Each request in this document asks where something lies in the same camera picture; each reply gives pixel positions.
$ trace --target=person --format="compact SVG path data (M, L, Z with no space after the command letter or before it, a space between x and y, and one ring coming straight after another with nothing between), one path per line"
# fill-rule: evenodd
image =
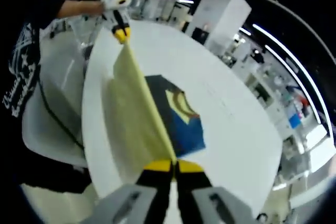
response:
M80 193L90 177L72 166L30 151L22 139L22 116L40 73L39 31L53 19L81 14L101 15L112 0L4 0L10 10L3 28L0 113L2 158L15 184L27 184L54 191Z

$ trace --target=black cable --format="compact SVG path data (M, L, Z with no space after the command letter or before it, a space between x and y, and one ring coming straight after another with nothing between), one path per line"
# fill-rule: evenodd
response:
M84 146L79 143L76 139L76 137L72 134L72 132L62 123L62 121L57 117L57 115L51 110L51 108L49 107L49 104L47 102L46 99L46 95L44 93L44 89L41 83L41 80L38 79L38 85L40 87L40 91L41 91L41 96L42 96L42 100L43 100L43 104L47 110L47 112L49 113L49 115L52 117L52 119L55 120L55 122L58 124L58 126L60 126L62 128L62 130L68 135L68 137L70 137L70 139L82 150L84 150Z

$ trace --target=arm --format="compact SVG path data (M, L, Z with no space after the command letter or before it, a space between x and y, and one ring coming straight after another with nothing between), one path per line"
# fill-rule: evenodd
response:
M101 15L104 5L101 1L71 1L65 0L57 13L57 18L77 16L81 14Z

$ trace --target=yellow towel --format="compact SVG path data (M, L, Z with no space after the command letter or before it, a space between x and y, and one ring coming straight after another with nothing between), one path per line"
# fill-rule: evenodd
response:
M113 131L125 145L129 168L141 172L148 163L176 155L145 77L129 43L124 44L111 80Z

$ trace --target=round table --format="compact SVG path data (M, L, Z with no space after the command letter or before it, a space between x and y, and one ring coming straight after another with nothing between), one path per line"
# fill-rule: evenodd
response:
M131 22L130 46L145 76L161 74L185 91L200 114L206 149L185 156L200 164L214 186L248 204L256 217L272 188L282 140L265 110L235 74L204 46L165 25ZM109 134L108 80L122 46L103 28L88 65L82 134L93 185L100 198L120 187L122 164ZM165 223L179 223L172 183Z

